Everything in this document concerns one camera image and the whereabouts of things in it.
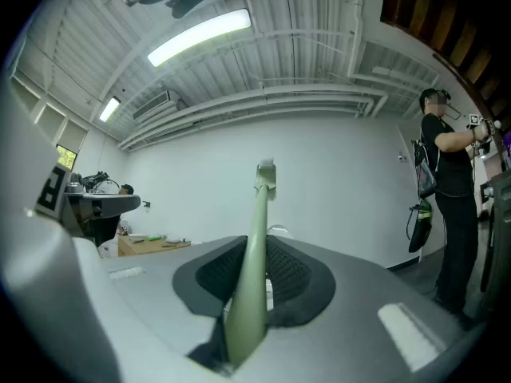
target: gray platform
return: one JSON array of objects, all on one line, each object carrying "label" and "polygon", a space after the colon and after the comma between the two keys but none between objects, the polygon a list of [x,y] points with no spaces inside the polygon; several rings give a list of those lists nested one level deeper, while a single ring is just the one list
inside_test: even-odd
[{"label": "gray platform", "polygon": [[[233,239],[103,263],[108,270],[145,269],[141,275],[116,281],[116,288],[151,330],[186,355],[209,339],[214,319],[188,311],[172,288],[172,275],[181,264]],[[282,240],[329,266],[335,296],[309,324],[270,329],[232,375],[234,381],[373,382],[409,376],[408,365],[378,318],[378,310],[389,303],[403,304],[445,348],[463,335],[453,318],[388,270],[311,244]]]}]

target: ceiling light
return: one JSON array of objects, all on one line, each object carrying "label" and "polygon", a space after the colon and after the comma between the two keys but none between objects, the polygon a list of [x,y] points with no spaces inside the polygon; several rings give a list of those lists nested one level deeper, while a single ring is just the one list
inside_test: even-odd
[{"label": "ceiling light", "polygon": [[250,25],[251,21],[247,9],[222,14],[176,35],[163,45],[160,45],[147,58],[157,67],[176,54],[193,47],[195,44],[225,33],[230,33],[231,31],[246,29]]},{"label": "ceiling light", "polygon": [[110,115],[112,115],[113,111],[117,109],[117,106],[119,106],[121,102],[116,98],[113,97],[110,102],[105,106],[105,109],[103,109],[103,112],[101,113],[101,116],[99,117],[100,120],[103,122],[106,122],[107,119],[110,118]]}]

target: backpack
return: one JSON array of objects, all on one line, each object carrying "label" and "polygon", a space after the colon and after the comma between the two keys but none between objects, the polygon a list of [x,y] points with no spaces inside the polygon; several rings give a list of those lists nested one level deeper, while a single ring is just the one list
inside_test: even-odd
[{"label": "backpack", "polygon": [[435,188],[437,187],[435,177],[438,171],[438,163],[440,162],[440,149],[438,149],[437,166],[435,167],[434,172],[432,172],[426,145],[422,140],[423,137],[424,135],[422,134],[421,129],[421,138],[419,140],[412,140],[414,145],[415,172],[417,173],[417,192],[421,199],[425,199],[426,197],[434,194]]}]

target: ceiling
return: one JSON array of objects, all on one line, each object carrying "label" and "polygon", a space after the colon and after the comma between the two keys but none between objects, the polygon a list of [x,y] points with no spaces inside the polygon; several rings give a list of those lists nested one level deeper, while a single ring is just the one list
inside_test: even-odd
[{"label": "ceiling", "polygon": [[[46,0],[18,70],[130,150],[268,113],[402,116],[438,74],[363,34],[354,49],[356,6],[356,0],[205,0],[176,20],[163,2]],[[242,8],[250,12],[250,29],[205,41],[157,68],[149,62],[169,38]],[[165,90],[182,103],[141,127],[133,114]],[[113,96],[121,105],[102,122]]]}]

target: black bag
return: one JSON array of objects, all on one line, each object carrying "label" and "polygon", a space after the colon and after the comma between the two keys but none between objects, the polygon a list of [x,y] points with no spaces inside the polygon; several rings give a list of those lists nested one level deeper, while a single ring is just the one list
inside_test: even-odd
[{"label": "black bag", "polygon": [[[417,211],[417,220],[415,221],[414,233],[410,238],[408,234],[408,225],[414,211]],[[426,244],[431,232],[431,222],[433,220],[433,208],[426,200],[421,199],[420,203],[410,208],[410,217],[406,224],[406,236],[410,241],[408,252],[419,251]]]},{"label": "black bag", "polygon": [[417,191],[421,199],[432,195],[437,187],[436,173],[438,170],[438,162],[440,161],[440,149],[438,149],[437,166],[434,172],[431,171],[430,158],[426,151],[426,145],[422,141],[423,135],[421,130],[421,139],[414,140],[414,164],[417,173]]}]

